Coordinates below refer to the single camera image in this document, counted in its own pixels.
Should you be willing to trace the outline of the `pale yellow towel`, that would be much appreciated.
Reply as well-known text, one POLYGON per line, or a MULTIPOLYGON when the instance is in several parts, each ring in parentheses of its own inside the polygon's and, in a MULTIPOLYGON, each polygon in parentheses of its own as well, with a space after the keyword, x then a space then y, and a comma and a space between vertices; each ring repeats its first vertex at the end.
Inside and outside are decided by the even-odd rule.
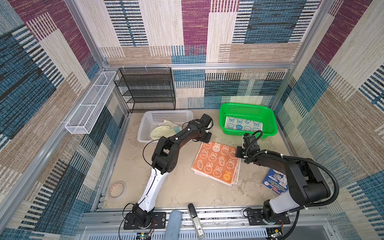
POLYGON ((172 137, 179 133, 182 130, 182 127, 174 124, 170 121, 164 120, 162 124, 160 124, 158 127, 153 129, 153 131, 150 134, 150 137, 152 140, 158 140, 161 137, 172 137))

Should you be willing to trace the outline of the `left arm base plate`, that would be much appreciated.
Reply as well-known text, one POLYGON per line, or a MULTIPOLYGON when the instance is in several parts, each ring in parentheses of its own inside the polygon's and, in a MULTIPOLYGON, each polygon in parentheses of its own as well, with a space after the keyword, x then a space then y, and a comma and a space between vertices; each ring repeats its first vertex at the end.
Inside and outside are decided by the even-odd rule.
POLYGON ((166 225, 166 212, 154 212, 149 214, 144 224, 141 224, 135 217, 134 214, 128 213, 125 216, 124 230, 149 230, 149 229, 164 229, 166 225))

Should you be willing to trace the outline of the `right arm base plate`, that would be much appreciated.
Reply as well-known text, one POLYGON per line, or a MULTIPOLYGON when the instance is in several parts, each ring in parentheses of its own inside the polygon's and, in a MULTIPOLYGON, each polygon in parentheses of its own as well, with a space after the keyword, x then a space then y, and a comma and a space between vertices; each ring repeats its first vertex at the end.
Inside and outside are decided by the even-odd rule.
POLYGON ((263 216, 262 209, 246 208, 243 210, 243 216, 248 219, 250 226, 262 225, 289 225, 291 220, 288 213, 274 214, 267 219, 263 216))

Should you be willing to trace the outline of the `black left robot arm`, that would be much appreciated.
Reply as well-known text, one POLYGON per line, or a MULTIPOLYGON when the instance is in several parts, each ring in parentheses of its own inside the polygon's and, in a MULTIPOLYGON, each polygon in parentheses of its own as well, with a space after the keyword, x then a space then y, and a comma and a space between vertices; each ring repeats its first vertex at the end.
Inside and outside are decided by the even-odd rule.
POLYGON ((175 135, 158 140, 152 155, 150 179, 142 197, 127 214, 127 222, 132 222, 139 228, 155 225, 153 211, 156 199, 167 176, 177 165, 180 149, 191 140, 209 143, 212 136, 209 130, 213 125, 212 118, 203 114, 200 119, 189 121, 187 126, 175 135))

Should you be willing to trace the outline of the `blue bunny pattern towel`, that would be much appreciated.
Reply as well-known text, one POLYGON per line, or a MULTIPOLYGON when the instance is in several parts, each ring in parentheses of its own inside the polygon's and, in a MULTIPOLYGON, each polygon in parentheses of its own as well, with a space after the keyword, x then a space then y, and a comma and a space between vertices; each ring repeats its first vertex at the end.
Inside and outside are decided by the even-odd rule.
POLYGON ((252 121, 252 120, 235 118, 235 117, 226 117, 225 129, 246 131, 246 132, 256 132, 256 131, 263 130, 263 123, 252 121))

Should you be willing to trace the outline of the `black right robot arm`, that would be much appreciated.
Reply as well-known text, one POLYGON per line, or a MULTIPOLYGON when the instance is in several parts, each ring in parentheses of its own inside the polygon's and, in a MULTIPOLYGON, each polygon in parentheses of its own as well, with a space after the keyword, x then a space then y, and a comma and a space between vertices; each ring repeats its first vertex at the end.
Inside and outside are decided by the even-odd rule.
POLYGON ((265 224, 277 222, 288 212, 297 212, 310 206, 327 205, 337 198, 338 183, 334 181, 334 194, 321 171, 333 178, 332 173, 311 159, 287 156, 274 151, 261 150, 258 140, 262 131, 243 135, 243 145, 238 146, 236 157, 246 164, 270 168, 286 176, 288 190, 263 203, 263 208, 255 218, 261 218, 265 224))

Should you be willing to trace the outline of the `orange pattern towel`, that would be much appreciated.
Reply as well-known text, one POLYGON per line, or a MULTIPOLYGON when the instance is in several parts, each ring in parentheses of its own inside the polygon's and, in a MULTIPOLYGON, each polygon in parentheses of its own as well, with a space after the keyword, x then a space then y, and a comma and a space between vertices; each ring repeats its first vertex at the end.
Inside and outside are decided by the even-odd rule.
POLYGON ((241 160, 236 149, 216 142, 203 143, 191 170, 227 186, 238 184, 241 160))

